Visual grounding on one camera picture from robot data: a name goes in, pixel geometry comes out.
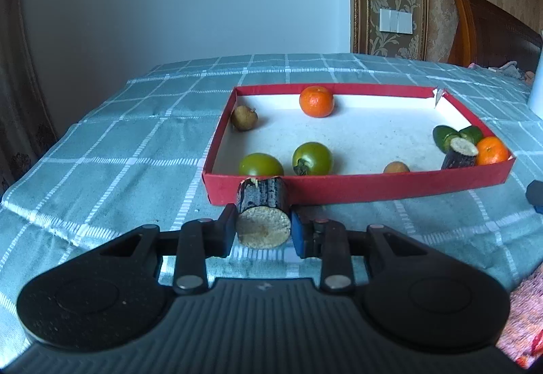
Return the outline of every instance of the teal checkered cloth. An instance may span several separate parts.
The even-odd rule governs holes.
[[[216,218],[200,178],[211,137],[238,85],[364,82],[441,86],[518,157],[503,185],[398,201],[305,208],[349,229],[387,224],[487,271],[512,289],[543,259],[543,218],[525,198],[543,178],[543,127],[523,83],[487,70],[352,54],[253,55],[157,66],[130,80],[66,135],[4,195],[0,207],[0,367],[27,345],[15,309],[29,279],[142,224],[179,229]],[[357,280],[366,280],[354,258]],[[210,279],[319,277],[291,241],[273,250],[235,242],[208,259]],[[166,259],[161,283],[171,283]]]

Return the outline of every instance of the orange fruit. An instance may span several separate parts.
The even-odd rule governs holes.
[[[327,117],[334,110],[334,96],[324,86],[308,86],[300,94],[300,108],[310,117]]]
[[[501,163],[509,158],[509,151],[505,144],[498,137],[485,137],[477,143],[479,155],[475,164]]]

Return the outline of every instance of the curtain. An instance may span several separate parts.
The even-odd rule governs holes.
[[[0,0],[0,196],[56,142],[24,37],[19,0]]]

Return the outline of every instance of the wall switch panel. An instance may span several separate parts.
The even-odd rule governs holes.
[[[413,15],[396,10],[379,10],[379,31],[387,33],[413,34]]]

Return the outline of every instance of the green tomato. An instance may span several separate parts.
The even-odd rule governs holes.
[[[268,154],[249,154],[240,163],[240,175],[276,176],[284,175],[278,159]]]
[[[327,175],[332,165],[332,153],[317,142],[302,144],[292,156],[292,167],[296,175]]]

